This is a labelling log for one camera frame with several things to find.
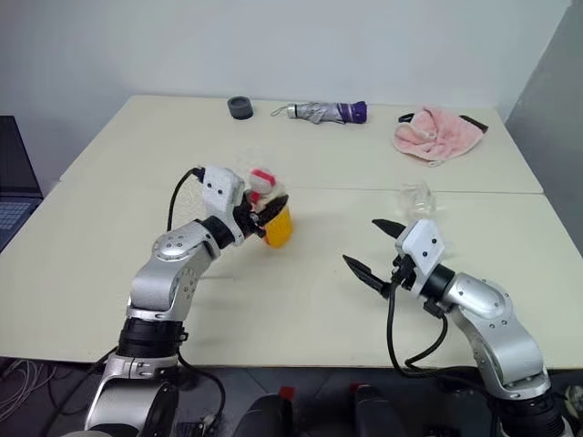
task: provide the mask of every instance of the white wall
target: white wall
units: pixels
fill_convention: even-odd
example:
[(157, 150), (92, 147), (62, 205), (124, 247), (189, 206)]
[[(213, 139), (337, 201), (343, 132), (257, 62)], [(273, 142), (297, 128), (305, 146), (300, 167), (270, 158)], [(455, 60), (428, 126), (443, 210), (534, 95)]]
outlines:
[(568, 0), (0, 0), (0, 113), (44, 189), (136, 93), (496, 106)]

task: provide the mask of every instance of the cable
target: cable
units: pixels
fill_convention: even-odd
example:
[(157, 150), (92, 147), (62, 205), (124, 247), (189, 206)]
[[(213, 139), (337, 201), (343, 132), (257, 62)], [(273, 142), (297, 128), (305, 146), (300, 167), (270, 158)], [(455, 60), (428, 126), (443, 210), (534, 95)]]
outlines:
[(69, 390), (65, 393), (65, 396), (63, 396), (61, 401), (56, 405), (55, 409), (53, 410), (50, 417), (46, 421), (45, 426), (43, 426), (43, 429), (40, 432), (41, 437), (48, 436), (48, 433), (51, 431), (51, 428), (53, 427), (53, 423), (55, 423), (56, 418), (58, 417), (60, 412), (63, 411), (63, 408), (65, 407), (69, 399), (71, 399), (71, 396), (73, 396), (73, 394), (79, 389), (79, 387), (81, 387), (83, 382), (85, 382), (87, 378), (89, 378), (89, 376), (91, 376), (91, 374), (95, 372), (97, 368), (107, 360), (109, 354), (115, 352), (117, 348), (118, 346), (111, 349), (111, 351), (108, 351), (103, 357), (101, 357), (99, 360), (93, 363), (91, 367), (89, 367), (89, 369), (87, 370), (86, 374), (79, 378), (79, 380), (69, 388)]
[[(52, 382), (54, 380), (63, 380), (67, 376), (70, 376), (71, 373), (73, 373), (73, 370), (70, 370), (68, 373), (66, 373), (66, 376), (61, 376), (59, 378), (57, 378), (57, 376), (55, 375), (55, 377), (51, 381), (49, 381), (48, 384), (46, 385), (46, 388), (48, 391), (48, 399), (51, 401), (51, 405), (53, 405), (53, 408), (56, 408), (56, 399), (55, 399), (55, 394), (53, 393)], [(66, 412), (63, 409), (63, 410), (61, 410), (60, 414), (61, 414), (61, 416), (75, 416), (75, 415), (80, 414), (82, 412), (86, 412), (88, 409), (89, 409), (89, 404), (86, 403), (83, 407), (78, 408), (77, 410), (73, 410), (71, 412)]]
[(434, 342), (434, 344), (429, 346), (423, 352), (418, 353), (417, 355), (415, 355), (411, 358), (408, 358), (407, 360), (404, 361), (404, 365), (407, 366), (409, 369), (412, 369), (414, 371), (422, 371), (417, 366), (414, 366), (414, 362), (418, 362), (419, 360), (422, 360), (423, 358), (427, 358), (429, 355), (431, 355), (432, 353), (437, 351), (439, 346), (441, 346), (441, 344), (444, 342), (445, 336), (447, 335), (447, 317), (444, 314), (442, 314), (440, 319), (442, 321), (442, 328), (441, 328), (441, 333), (439, 334), (439, 337), (437, 337), (437, 340)]
[(196, 175), (197, 169), (191, 168), (187, 171), (182, 178), (180, 178), (179, 183), (176, 184), (174, 187), (174, 192), (172, 193), (172, 197), (170, 198), (170, 206), (168, 208), (168, 224), (166, 225), (166, 231), (169, 232), (172, 230), (172, 217), (174, 216), (174, 203), (176, 202), (176, 196), (179, 194), (180, 188), (186, 182), (190, 176)]
[(3, 374), (9, 378), (12, 374), (22, 376), (22, 384), (8, 398), (0, 401), (0, 422), (8, 419), (20, 406), (25, 403), (30, 394), (47, 384), (54, 376), (55, 370), (48, 366), (46, 378), (42, 379), (45, 364), (36, 364), (30, 360), (11, 360)]
[(15, 361), (16, 361), (15, 358), (6, 358), (4, 361), (2, 361), (2, 365), (0, 365), (0, 381), (4, 379), (5, 371), (10, 366), (12, 366), (12, 364), (14, 364)]
[(219, 408), (217, 409), (217, 412), (215, 412), (214, 419), (212, 420), (212, 423), (209, 425), (209, 429), (211, 429), (212, 427), (214, 427), (217, 424), (220, 416), (222, 415), (222, 411), (225, 408), (225, 401), (227, 398), (227, 393), (225, 392), (225, 387), (224, 387), (224, 385), (222, 385), (222, 382), (220, 381), (220, 379), (218, 377), (216, 377), (215, 375), (213, 375), (212, 373), (202, 371), (201, 369), (197, 369), (196, 367), (194, 367), (192, 364), (189, 364), (186, 360), (184, 360), (180, 351), (179, 351), (179, 362), (189, 371), (192, 371), (193, 373), (197, 373), (201, 376), (204, 376), (205, 378), (210, 379), (215, 384), (217, 384), (217, 387), (219, 388), (220, 404), (219, 404)]
[[(393, 321), (394, 321), (394, 307), (396, 303), (396, 289), (399, 285), (399, 281), (397, 278), (392, 278), (391, 283), (389, 285), (389, 311), (386, 321), (386, 345), (387, 349), (389, 350), (389, 357), (391, 358), (391, 363), (393, 364), (394, 369), (400, 375), (404, 376), (405, 378), (431, 378), (431, 377), (439, 377), (443, 380), (448, 380), (451, 382), (458, 382), (462, 383), (467, 387), (470, 387), (481, 394), (483, 394), (487, 399), (490, 398), (490, 395), (487, 393), (483, 385), (477, 384), (472, 382), (466, 378), (459, 377), (459, 376), (452, 376), (451, 373), (454, 371), (475, 371), (476, 369), (473, 367), (466, 367), (466, 366), (455, 366), (455, 367), (445, 367), (443, 369), (434, 369), (430, 371), (407, 371), (401, 367), (399, 361), (397, 360), (396, 354), (394, 352), (394, 344), (393, 344)], [(413, 358), (418, 357), (419, 355), (423, 355), (427, 351), (422, 352), (421, 354), (416, 355)]]

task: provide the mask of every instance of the yellow object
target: yellow object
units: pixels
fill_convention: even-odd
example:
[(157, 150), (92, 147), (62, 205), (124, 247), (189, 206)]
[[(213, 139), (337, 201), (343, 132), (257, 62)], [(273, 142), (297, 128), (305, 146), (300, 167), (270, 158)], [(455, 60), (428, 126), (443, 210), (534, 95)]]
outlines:
[(280, 248), (287, 243), (293, 232), (292, 216), (287, 205), (265, 225), (265, 232), (265, 242), (273, 248)]

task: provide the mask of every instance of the red and white toy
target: red and white toy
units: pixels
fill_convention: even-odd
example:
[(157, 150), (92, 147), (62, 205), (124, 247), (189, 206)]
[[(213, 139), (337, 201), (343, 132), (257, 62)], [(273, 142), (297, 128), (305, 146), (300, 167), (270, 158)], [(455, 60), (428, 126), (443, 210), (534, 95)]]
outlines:
[(285, 188), (267, 168), (254, 168), (249, 175), (250, 203), (255, 212), (262, 212), (275, 198), (285, 194)]

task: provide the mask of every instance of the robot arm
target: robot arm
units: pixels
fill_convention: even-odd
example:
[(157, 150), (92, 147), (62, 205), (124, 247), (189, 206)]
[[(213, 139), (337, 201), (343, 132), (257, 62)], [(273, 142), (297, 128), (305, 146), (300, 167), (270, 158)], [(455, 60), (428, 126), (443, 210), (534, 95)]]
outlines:
[[(455, 274), (440, 264), (445, 245), (432, 220), (417, 220), (408, 227), (388, 220), (373, 223), (396, 239), (393, 278), (399, 280), (394, 285), (427, 299), (467, 337), (505, 435), (572, 436), (550, 390), (540, 348), (515, 316), (508, 293), (494, 282)], [(345, 259), (359, 279), (385, 290), (388, 284), (366, 266)]]
[(133, 279), (118, 348), (107, 359), (87, 414), (86, 433), (75, 435), (170, 434), (179, 399), (178, 351), (188, 337), (182, 323), (197, 282), (222, 249), (239, 246), (253, 233), (263, 236), (261, 224), (287, 200), (278, 198), (264, 216), (256, 215), (244, 196), (244, 181), (230, 170), (207, 167), (193, 173), (203, 184), (210, 216), (167, 232), (154, 243), (149, 261)]

